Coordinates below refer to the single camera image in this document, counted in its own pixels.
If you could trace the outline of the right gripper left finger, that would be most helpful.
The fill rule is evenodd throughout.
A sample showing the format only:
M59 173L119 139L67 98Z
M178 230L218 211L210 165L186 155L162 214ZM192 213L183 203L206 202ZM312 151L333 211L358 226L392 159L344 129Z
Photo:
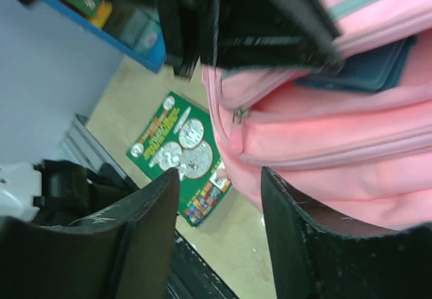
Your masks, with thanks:
M164 298L180 193L176 169L83 217L1 218L2 298Z

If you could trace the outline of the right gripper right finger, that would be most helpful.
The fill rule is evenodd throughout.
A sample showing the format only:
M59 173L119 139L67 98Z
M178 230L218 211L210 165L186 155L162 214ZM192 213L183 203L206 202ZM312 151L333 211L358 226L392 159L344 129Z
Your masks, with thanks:
M268 167L261 199L278 298L430 298L431 224L395 231L343 215Z

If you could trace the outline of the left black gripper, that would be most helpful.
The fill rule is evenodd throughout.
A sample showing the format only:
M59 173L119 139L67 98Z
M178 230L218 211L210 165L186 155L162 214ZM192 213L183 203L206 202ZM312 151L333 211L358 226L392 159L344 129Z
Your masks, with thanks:
M225 70L336 72L340 35L319 0L111 0L159 15L167 65L191 78L198 58Z

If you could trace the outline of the pink student backpack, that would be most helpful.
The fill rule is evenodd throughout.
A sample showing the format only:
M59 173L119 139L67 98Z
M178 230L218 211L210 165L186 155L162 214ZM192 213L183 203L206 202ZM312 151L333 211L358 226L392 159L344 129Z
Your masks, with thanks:
M404 229L431 220L431 0L322 0L346 67L394 65L396 85L360 94L319 88L303 70L204 66L221 177L261 207L261 168L355 219Z

